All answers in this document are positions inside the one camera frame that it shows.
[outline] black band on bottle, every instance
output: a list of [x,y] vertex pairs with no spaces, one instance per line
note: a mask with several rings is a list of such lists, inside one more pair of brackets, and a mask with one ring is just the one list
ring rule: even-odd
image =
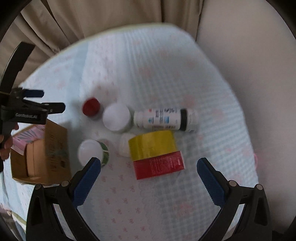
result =
[[181,109],[181,125],[180,125],[180,131],[186,131],[187,127],[187,110]]

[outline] curtain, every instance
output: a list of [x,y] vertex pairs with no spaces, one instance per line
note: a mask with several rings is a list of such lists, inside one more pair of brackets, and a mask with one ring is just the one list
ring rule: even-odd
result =
[[60,50],[110,28],[167,22],[196,39],[202,3],[203,0],[32,0],[0,43],[0,74],[21,41],[36,47],[19,72],[15,86]]

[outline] metal screw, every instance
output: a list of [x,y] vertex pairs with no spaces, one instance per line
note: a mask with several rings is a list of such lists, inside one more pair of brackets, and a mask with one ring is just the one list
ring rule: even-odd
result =
[[41,188],[41,184],[37,184],[36,186],[35,186],[35,189],[36,190],[39,190]]
[[69,182],[67,180],[62,181],[61,185],[62,185],[62,187],[66,187],[69,185]]
[[263,186],[261,184],[256,185],[258,190],[263,190]]
[[237,185],[236,181],[229,181],[229,185],[232,186],[232,187],[235,187]]

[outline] human hand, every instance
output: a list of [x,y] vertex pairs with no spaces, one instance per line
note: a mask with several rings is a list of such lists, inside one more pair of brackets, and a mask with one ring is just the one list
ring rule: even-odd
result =
[[[19,126],[16,123],[14,130],[18,130]],[[4,136],[0,135],[0,143],[2,143],[2,141],[4,140]],[[2,160],[6,160],[9,158],[9,154],[10,154],[10,149],[12,147],[12,136],[10,136],[7,141],[4,144],[4,148],[0,149],[0,157]]]

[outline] white round object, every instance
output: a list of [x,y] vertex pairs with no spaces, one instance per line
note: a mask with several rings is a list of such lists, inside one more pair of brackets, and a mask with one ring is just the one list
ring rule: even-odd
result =
[[82,166],[85,166],[92,157],[103,160],[103,149],[98,141],[85,140],[78,148],[78,159]]
[[122,132],[131,125],[131,113],[125,104],[113,103],[103,112],[103,124],[111,131]]
[[123,133],[119,140],[118,153],[124,157],[131,157],[128,141],[136,135],[132,133]]

